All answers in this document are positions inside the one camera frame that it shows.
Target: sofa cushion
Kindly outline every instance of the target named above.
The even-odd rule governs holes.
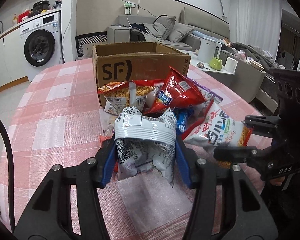
[[[182,23],[176,23],[169,34],[167,40],[172,42],[179,42],[189,33],[193,31],[194,27]]]
[[[213,15],[210,15],[210,17],[212,19],[212,32],[229,39],[229,24]]]
[[[162,42],[161,44],[173,47],[174,49],[183,49],[183,50],[188,50],[188,51],[192,50],[191,46],[189,46],[188,44],[185,44],[183,42],[172,42],[172,41],[166,40],[166,41]]]
[[[207,12],[196,8],[185,7],[185,24],[198,27],[203,30],[212,30],[212,19]]]
[[[159,16],[158,19],[156,19],[156,22],[162,24],[164,27],[166,27],[166,30],[162,34],[161,38],[166,40],[171,33],[175,23],[176,23],[176,17],[175,16]]]

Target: soap bottle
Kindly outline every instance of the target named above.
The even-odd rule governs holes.
[[[14,18],[12,20],[12,26],[16,25],[17,23],[18,23],[18,18],[17,18],[17,15],[15,14]]]

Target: white snack bag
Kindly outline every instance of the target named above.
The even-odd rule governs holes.
[[[170,108],[159,118],[144,116],[133,106],[119,114],[114,136],[119,180],[156,168],[173,184],[176,121]]]
[[[246,146],[251,135],[251,129],[243,123],[230,118],[213,102],[207,111],[203,123],[189,127],[185,143],[203,147],[206,151],[214,150],[218,145]]]

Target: pink checkered tablecloth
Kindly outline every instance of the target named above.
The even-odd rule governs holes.
[[[229,88],[196,67],[190,66],[188,77],[220,95],[223,98],[220,106],[235,120],[259,114]],[[78,165],[96,154],[104,119],[91,59],[53,66],[34,78],[8,129],[14,154],[16,222],[54,164]],[[261,149],[270,143],[270,139],[256,135],[249,141],[250,146]],[[205,154],[203,150],[197,150],[201,151],[199,154]],[[260,192],[263,187],[260,175],[252,168],[242,167]],[[117,181],[114,175],[105,189],[98,190],[111,239],[181,239],[194,193],[182,184],[177,169],[173,188],[157,171],[151,171],[122,181]],[[3,221],[9,228],[5,151],[0,166],[0,205]],[[73,229],[80,233],[75,187],[71,189],[71,205]]]

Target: washing machine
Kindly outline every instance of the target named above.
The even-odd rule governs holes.
[[[20,26],[21,44],[29,81],[42,70],[64,63],[60,12],[51,13]]]

